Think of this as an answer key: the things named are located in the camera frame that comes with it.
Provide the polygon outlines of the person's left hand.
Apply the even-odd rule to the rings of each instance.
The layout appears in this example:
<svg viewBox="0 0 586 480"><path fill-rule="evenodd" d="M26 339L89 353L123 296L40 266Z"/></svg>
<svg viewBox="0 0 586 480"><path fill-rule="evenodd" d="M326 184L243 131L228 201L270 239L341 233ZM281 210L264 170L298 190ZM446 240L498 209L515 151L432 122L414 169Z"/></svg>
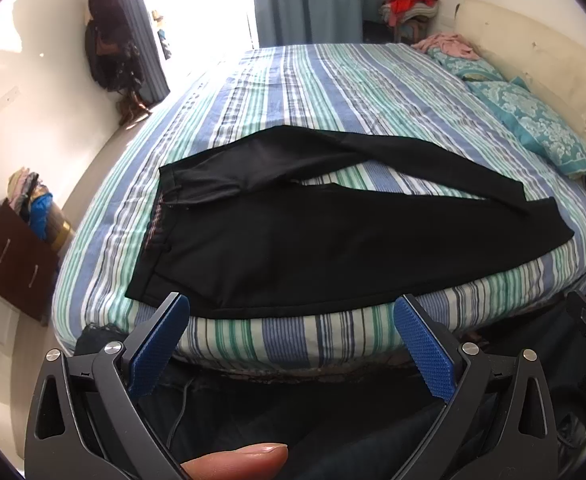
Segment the person's left hand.
<svg viewBox="0 0 586 480"><path fill-rule="evenodd" d="M270 480L287 462L282 443L260 443L188 460L181 468L194 480Z"/></svg>

